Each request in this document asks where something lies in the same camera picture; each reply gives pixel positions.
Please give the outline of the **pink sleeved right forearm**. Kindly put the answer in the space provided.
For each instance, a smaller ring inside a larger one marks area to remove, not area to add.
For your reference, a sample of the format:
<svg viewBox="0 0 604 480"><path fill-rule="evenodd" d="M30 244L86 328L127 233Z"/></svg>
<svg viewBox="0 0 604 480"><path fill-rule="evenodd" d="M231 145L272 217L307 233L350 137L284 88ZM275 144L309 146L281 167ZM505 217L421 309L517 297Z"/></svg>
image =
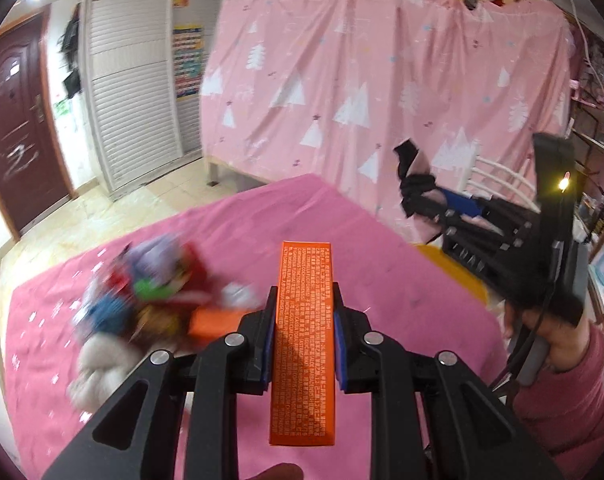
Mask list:
<svg viewBox="0 0 604 480"><path fill-rule="evenodd" d="M567 479L585 479L604 454L604 335L589 329L577 366L542 370L513 402L515 415Z"/></svg>

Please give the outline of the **right hand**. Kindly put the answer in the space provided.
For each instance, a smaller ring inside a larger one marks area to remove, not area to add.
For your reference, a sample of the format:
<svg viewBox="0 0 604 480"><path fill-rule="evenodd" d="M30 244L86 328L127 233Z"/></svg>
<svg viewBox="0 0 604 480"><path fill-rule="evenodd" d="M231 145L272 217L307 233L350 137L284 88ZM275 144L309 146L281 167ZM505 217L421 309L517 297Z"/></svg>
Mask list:
<svg viewBox="0 0 604 480"><path fill-rule="evenodd" d="M567 372L576 367L585 356L590 341L590 319L586 313L573 326L552 314L541 314L541 310L517 311L511 304L504 305L503 336L513 335L514 323L521 321L549 344L546 364L555 372Z"/></svg>

